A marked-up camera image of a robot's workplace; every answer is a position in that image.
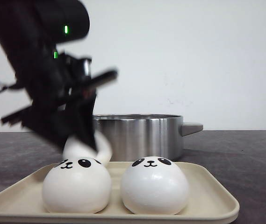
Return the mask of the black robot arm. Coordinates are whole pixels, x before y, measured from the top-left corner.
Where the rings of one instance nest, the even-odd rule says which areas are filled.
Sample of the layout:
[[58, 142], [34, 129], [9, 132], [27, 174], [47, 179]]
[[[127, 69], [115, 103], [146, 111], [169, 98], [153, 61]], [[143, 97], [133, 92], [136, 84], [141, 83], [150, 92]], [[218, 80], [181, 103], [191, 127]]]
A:
[[56, 47], [86, 37], [89, 29], [88, 12], [78, 0], [0, 0], [0, 45], [16, 78], [1, 90], [25, 89], [32, 101], [2, 117], [2, 124], [20, 123], [59, 148], [75, 137], [98, 151], [96, 88], [116, 79], [117, 70], [91, 77], [90, 58], [75, 58]]

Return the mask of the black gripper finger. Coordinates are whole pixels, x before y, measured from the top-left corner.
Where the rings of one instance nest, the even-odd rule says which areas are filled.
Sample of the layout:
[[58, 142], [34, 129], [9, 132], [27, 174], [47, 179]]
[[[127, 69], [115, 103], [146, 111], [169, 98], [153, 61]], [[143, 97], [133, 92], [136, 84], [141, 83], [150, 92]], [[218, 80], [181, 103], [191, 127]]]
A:
[[68, 137], [76, 132], [73, 115], [67, 111], [32, 111], [29, 114], [29, 127], [59, 149], [63, 149]]
[[76, 98], [66, 103], [62, 115], [62, 127], [65, 132], [60, 140], [60, 150], [65, 146], [66, 140], [73, 136], [85, 143], [96, 152], [93, 127], [93, 108], [96, 99], [95, 91], [72, 90]]

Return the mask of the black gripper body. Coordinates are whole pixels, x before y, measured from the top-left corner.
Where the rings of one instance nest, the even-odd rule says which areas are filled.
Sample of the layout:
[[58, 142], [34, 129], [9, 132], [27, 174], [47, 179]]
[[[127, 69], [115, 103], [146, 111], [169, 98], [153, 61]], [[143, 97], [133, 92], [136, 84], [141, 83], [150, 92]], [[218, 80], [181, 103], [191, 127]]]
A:
[[117, 69], [107, 69], [92, 77], [78, 77], [79, 58], [65, 53], [10, 52], [8, 60], [15, 70], [16, 83], [12, 90], [24, 88], [32, 104], [1, 118], [2, 124], [21, 123], [29, 127], [32, 111], [55, 112], [65, 109], [66, 103], [74, 100], [72, 90], [96, 91], [96, 88], [117, 79]]

